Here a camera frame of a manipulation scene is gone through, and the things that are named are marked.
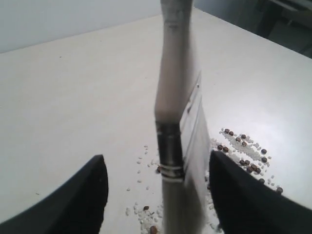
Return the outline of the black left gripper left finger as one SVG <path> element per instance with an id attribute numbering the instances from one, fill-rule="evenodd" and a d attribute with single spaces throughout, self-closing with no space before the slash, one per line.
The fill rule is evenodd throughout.
<path id="1" fill-rule="evenodd" d="M 108 201 L 103 155 L 92 157 L 77 173 L 39 203 L 1 223 L 2 234 L 98 234 Z"/>

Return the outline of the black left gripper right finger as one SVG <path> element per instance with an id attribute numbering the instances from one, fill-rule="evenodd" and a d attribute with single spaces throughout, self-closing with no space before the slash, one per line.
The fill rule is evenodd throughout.
<path id="1" fill-rule="evenodd" d="M 229 157 L 212 151 L 209 185 L 226 234 L 310 234 L 312 211 L 278 194 Z"/>

